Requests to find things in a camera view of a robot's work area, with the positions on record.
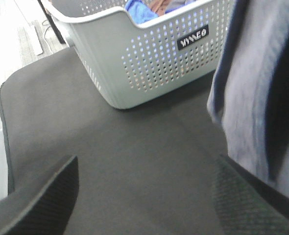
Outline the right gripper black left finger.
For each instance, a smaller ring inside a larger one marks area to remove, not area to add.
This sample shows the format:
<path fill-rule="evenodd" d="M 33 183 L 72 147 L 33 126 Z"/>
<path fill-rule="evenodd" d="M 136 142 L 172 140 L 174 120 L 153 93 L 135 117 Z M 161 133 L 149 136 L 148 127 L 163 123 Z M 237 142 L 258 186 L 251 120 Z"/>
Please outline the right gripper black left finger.
<path fill-rule="evenodd" d="M 0 235 L 62 235 L 78 192 L 78 157 L 65 156 L 0 200 Z"/>

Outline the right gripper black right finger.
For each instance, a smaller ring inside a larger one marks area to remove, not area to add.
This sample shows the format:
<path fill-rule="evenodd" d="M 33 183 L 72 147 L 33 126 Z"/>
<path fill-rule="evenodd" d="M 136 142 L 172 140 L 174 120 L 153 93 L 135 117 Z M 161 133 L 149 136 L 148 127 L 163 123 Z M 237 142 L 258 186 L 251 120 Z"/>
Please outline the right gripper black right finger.
<path fill-rule="evenodd" d="M 289 235 L 289 198 L 224 155 L 216 159 L 212 200 L 227 235 Z"/>

